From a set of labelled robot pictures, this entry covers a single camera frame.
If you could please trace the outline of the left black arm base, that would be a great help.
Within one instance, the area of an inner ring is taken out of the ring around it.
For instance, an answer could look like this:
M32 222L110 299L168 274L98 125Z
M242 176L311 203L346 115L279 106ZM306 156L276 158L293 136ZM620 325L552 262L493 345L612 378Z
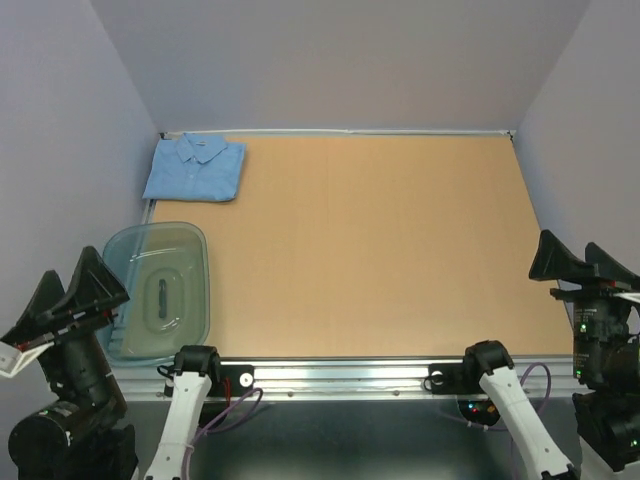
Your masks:
M165 379L163 395L171 397L173 394L173 366L159 365L156 371ZM251 389L254 384L255 369L250 364L225 364L221 366L221 379L212 381L208 398L240 397Z

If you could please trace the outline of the light blue long sleeve shirt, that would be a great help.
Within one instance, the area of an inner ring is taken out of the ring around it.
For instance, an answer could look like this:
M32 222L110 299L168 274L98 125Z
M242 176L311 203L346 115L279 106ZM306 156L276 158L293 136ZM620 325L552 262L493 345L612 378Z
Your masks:
M145 200L229 202L236 198L246 145L220 135L184 133L156 144Z

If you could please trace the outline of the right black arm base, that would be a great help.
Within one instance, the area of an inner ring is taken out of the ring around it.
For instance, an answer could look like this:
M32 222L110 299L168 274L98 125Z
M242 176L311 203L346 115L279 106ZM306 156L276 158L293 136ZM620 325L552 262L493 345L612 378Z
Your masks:
M467 377L461 362L429 364L422 385L434 395L471 395L479 392L478 385Z

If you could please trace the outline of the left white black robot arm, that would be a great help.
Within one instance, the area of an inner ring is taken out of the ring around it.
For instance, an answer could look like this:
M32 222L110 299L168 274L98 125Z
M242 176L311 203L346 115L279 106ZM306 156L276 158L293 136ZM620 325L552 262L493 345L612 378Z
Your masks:
M98 251L85 247L69 285L46 271L16 324L1 338L1 375L38 362L56 401L20 420L8 451L21 479L184 479L207 394L222 382L214 347L186 345L174 357L173 391L151 466L139 471L136 434L118 427L123 393L96 333L128 292Z

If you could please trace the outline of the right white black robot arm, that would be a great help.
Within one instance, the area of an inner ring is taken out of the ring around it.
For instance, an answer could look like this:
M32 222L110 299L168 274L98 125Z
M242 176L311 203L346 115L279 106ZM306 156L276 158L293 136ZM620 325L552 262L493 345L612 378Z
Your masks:
M554 281L551 296L572 310L572 376L584 387L551 418L525 393L506 347L468 347L463 384L496 407L529 479L636 479L639 476L639 276L589 243L574 255L551 231L540 233L532 281Z

